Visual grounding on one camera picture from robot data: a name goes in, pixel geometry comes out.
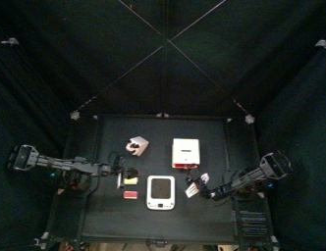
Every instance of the small box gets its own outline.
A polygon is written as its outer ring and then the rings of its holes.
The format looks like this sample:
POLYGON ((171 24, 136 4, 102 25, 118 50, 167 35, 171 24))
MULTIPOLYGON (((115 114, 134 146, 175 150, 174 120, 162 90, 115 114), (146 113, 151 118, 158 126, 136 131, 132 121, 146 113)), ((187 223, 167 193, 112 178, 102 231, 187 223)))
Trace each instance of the small box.
POLYGON ((135 200, 138 197, 136 191, 123 191, 123 199, 135 200))
POLYGON ((140 136, 130 138, 126 143, 126 150, 136 156, 140 156, 148 145, 148 141, 140 136))
POLYGON ((174 138, 171 144, 171 167, 194 169, 199 165, 199 140, 174 138))
POLYGON ((136 183, 138 183, 136 177, 123 179, 123 184, 136 184, 136 183))

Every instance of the black fabric wall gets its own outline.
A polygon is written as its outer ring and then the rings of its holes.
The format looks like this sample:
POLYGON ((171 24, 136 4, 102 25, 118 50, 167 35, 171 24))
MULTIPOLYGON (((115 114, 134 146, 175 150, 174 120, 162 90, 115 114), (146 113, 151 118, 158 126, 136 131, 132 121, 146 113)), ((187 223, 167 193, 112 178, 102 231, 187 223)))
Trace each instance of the black fabric wall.
POLYGON ((257 120, 261 153, 281 149, 293 174, 272 196, 286 250, 326 250, 326 49, 320 48, 257 120))
POLYGON ((0 250, 32 250, 27 246, 44 231, 53 189, 49 171, 4 169, 9 149, 27 143, 60 157, 67 118, 20 51, 0 45, 0 250))
POLYGON ((308 62, 326 0, 0 0, 0 26, 71 111, 235 117, 308 62))

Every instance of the black curtain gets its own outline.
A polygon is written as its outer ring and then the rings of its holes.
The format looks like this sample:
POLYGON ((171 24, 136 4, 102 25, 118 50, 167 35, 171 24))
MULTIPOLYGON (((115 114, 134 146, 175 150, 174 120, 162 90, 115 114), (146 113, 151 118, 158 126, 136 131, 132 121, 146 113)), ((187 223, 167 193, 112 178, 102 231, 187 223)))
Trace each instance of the black curtain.
POLYGON ((262 111, 261 153, 282 150, 293 173, 272 196, 276 234, 285 250, 326 250, 326 49, 262 111))
MULTIPOLYGON (((9 36, 0 33, 0 39, 9 36)), ((5 170, 9 149, 31 144, 47 156, 60 157, 69 116, 24 52, 0 44, 0 250, 32 250, 47 222, 53 192, 49 171, 5 170)))

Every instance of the white sticker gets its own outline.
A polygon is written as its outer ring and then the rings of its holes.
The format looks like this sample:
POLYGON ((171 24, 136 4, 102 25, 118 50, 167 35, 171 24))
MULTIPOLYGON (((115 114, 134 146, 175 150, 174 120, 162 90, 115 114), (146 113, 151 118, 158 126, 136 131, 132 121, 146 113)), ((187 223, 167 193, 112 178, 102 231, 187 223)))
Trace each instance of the white sticker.
POLYGON ((197 185, 195 185, 195 183, 193 182, 193 183, 190 184, 189 188, 187 188, 186 191, 185 191, 187 198, 190 198, 194 194, 197 194, 198 191, 199 191, 199 190, 198 190, 198 188, 197 188, 197 185))
POLYGON ((209 175, 207 174, 202 174, 201 175, 201 180, 205 182, 205 184, 209 182, 209 180, 210 180, 210 177, 209 177, 209 175))

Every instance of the red object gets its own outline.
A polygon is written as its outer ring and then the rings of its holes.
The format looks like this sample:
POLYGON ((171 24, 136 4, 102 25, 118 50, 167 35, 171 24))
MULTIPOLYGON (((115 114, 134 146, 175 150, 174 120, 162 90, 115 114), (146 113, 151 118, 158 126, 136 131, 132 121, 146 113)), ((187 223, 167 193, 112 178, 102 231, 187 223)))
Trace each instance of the red object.
POLYGON ((123 199, 135 200, 138 196, 136 191, 123 191, 123 199))
POLYGON ((173 164, 173 167, 175 169, 195 169, 197 165, 195 164, 173 164))

